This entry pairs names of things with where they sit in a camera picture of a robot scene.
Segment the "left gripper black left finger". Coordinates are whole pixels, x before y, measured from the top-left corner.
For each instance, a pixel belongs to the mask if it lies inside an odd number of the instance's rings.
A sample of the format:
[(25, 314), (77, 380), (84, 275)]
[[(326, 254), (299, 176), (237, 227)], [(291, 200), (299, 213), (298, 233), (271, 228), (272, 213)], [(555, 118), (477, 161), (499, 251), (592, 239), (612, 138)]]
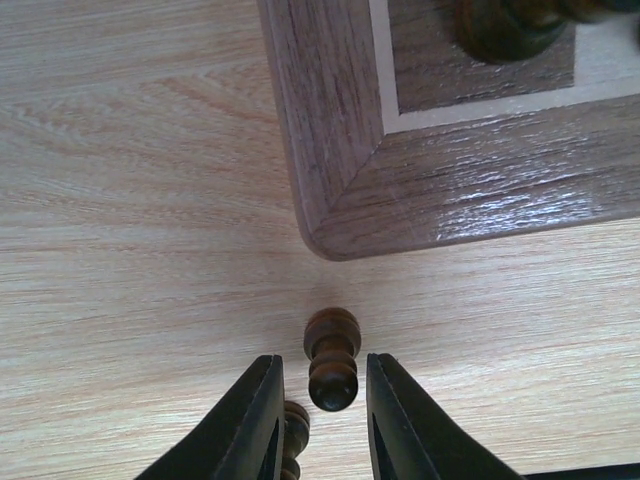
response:
[(262, 355), (203, 420), (140, 479), (278, 479), (284, 441), (283, 361)]

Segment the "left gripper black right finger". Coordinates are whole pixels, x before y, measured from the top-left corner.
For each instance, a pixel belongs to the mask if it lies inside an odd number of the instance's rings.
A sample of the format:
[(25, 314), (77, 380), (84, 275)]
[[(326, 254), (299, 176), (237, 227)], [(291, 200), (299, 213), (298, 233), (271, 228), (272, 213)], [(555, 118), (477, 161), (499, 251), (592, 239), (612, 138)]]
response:
[(519, 479), (474, 440), (390, 354), (366, 369), (369, 450), (376, 479)]

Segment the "dark chess piece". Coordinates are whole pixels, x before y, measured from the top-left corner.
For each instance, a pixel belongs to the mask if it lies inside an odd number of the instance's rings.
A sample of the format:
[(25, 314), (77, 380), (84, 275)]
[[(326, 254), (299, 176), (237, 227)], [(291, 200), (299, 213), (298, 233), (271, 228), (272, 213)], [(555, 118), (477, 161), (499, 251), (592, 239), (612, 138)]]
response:
[(280, 478), (298, 480), (301, 475), (297, 457), (306, 449), (310, 437), (310, 417), (298, 403), (284, 402), (284, 436)]
[(553, 18), (560, 22), (597, 24), (639, 12), (639, 0), (556, 1)]
[(310, 360), (308, 392), (321, 410), (344, 410), (356, 398), (356, 357), (361, 344), (359, 324), (344, 308), (329, 307), (309, 319), (303, 339), (303, 349)]
[(553, 1), (458, 1), (455, 32), (460, 46), (485, 63), (510, 63), (547, 50), (567, 20)]

